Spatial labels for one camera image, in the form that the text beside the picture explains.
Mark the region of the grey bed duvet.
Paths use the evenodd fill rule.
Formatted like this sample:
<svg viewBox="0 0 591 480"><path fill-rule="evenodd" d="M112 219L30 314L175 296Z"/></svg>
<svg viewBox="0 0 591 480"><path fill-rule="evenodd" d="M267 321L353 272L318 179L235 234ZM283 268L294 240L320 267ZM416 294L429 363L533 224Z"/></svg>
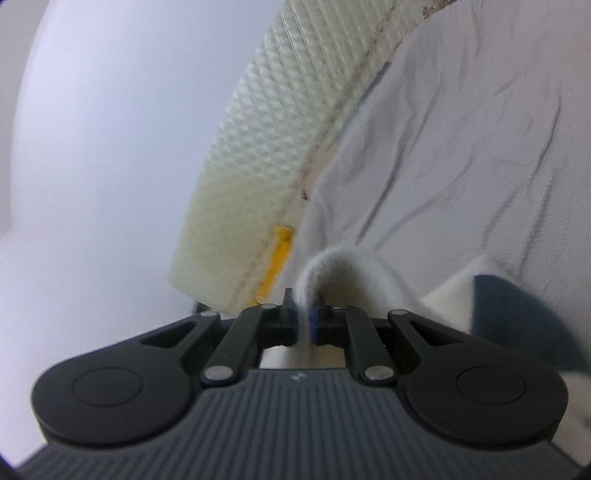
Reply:
<svg viewBox="0 0 591 480"><path fill-rule="evenodd" d="M408 35L315 184L280 284L341 244L419 294L486 255L587 311L589 3L459 1Z"/></svg>

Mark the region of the cream quilted headboard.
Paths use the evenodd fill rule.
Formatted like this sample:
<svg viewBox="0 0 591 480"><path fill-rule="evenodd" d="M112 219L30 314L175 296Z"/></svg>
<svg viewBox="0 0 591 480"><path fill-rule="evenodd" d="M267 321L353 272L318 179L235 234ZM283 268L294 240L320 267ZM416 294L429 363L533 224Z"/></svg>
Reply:
<svg viewBox="0 0 591 480"><path fill-rule="evenodd" d="M276 226L305 197L388 67L447 1L287 1L228 102L192 194L168 279L191 300L249 306Z"/></svg>

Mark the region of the white blue striped fleece sweater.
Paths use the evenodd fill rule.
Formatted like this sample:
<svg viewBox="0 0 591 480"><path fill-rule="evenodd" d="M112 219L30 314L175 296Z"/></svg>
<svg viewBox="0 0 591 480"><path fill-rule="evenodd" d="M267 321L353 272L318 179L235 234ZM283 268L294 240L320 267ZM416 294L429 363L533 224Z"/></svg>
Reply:
<svg viewBox="0 0 591 480"><path fill-rule="evenodd" d="M392 308L410 310L553 366L569 395L554 443L578 463L589 462L588 356L565 322L493 259L476 258L427 296L418 298L402 276L376 255L356 248L335 247L312 257L290 286L304 337L294 347L274 347L264 355L264 365L339 365L332 348L311 344L311 307L315 301L356 306L370 316L382 316Z"/></svg>

